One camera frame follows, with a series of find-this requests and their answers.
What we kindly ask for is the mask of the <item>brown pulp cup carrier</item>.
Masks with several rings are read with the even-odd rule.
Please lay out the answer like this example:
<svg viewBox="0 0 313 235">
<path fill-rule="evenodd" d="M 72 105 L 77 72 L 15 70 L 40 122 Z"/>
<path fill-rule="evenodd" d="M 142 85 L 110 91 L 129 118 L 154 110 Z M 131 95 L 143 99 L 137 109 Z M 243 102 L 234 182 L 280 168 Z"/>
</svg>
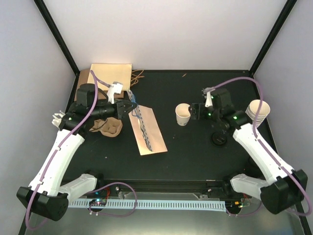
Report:
<svg viewBox="0 0 313 235">
<path fill-rule="evenodd" d="M 100 132 L 103 136 L 114 138 L 120 134 L 122 127 L 123 124 L 121 120 L 109 117 L 106 120 L 95 120 L 94 126 L 89 131 Z"/>
</svg>

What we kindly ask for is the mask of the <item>blue checkered paper bag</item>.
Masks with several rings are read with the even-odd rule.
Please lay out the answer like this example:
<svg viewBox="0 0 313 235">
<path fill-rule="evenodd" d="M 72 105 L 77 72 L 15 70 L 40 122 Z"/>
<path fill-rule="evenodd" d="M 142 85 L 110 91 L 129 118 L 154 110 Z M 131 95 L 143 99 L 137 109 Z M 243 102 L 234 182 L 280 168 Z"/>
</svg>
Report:
<svg viewBox="0 0 313 235">
<path fill-rule="evenodd" d="M 129 118 L 140 155 L 167 152 L 153 109 L 139 105 L 131 90 L 127 90 L 127 94 L 130 101 L 137 105 L 129 113 Z"/>
</svg>

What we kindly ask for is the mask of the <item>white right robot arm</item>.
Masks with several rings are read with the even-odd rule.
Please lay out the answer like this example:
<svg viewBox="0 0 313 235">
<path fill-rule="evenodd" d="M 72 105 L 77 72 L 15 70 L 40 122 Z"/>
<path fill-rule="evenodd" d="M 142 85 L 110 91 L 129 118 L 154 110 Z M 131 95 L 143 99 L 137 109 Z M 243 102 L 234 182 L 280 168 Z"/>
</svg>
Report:
<svg viewBox="0 0 313 235">
<path fill-rule="evenodd" d="M 231 134 L 264 177 L 259 179 L 245 174 L 233 176 L 222 185 L 224 195 L 234 197 L 238 193 L 247 194 L 260 200 L 272 214 L 278 214 L 306 199 L 306 173 L 294 170 L 271 148 L 253 127 L 251 118 L 244 111 L 234 108 L 229 91 L 206 88 L 202 92 L 205 102 L 191 105 L 191 118 L 212 121 L 214 127 Z"/>
</svg>

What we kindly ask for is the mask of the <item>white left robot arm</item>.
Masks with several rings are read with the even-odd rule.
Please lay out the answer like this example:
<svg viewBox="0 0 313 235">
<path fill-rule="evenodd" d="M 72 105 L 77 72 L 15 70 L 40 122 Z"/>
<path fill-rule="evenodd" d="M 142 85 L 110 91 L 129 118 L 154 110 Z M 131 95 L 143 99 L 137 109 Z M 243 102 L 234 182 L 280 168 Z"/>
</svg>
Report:
<svg viewBox="0 0 313 235">
<path fill-rule="evenodd" d="M 105 190 L 102 174 L 84 173 L 79 178 L 62 185 L 63 176 L 76 150 L 84 142 L 94 122 L 107 118 L 121 119 L 137 105 L 127 100 L 115 100 L 123 85 L 113 82 L 98 99 L 102 90 L 95 84 L 83 84 L 76 92 L 76 100 L 65 114 L 55 117 L 53 123 L 59 128 L 53 148 L 45 163 L 29 186 L 20 187 L 17 198 L 26 208 L 26 217 L 31 213 L 53 221 L 60 220 L 70 203 L 87 193 L 100 195 Z"/>
</svg>

